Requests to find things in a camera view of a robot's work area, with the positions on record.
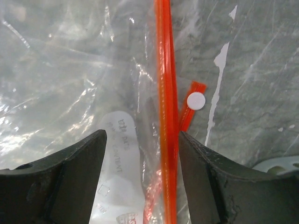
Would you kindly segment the white and blue plastic basket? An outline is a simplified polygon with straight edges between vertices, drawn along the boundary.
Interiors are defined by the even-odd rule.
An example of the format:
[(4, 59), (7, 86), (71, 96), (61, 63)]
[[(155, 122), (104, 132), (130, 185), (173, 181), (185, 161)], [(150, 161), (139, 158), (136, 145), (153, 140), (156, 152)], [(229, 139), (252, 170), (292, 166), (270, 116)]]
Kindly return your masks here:
[(253, 167), (254, 170), (273, 175), (282, 175), (299, 170), (299, 156), (277, 157), (264, 160)]

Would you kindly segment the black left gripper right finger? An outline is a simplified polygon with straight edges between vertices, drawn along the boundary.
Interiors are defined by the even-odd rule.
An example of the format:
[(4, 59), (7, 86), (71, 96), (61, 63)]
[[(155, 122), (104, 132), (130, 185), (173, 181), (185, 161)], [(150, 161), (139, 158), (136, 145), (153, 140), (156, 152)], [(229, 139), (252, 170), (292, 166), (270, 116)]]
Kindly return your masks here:
[(298, 171), (272, 175), (248, 168), (185, 132), (179, 157), (193, 224), (298, 223)]

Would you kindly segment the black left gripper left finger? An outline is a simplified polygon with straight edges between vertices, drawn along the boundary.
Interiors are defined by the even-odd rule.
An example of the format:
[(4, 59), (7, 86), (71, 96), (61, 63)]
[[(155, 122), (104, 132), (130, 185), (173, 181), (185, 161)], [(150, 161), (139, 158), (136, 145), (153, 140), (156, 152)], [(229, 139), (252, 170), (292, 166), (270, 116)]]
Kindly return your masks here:
[(97, 130), (42, 159), (0, 172), (3, 224), (87, 224), (107, 143)]

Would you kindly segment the clear orange-zip top bag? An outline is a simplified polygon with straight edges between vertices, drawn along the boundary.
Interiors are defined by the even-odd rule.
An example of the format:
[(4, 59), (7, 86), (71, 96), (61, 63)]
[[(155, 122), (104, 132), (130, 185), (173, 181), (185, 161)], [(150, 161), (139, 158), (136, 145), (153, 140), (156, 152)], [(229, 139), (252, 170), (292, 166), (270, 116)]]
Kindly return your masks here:
[(0, 3), (0, 170), (107, 133), (88, 224), (184, 224), (178, 133), (205, 85), (177, 78), (168, 0)]

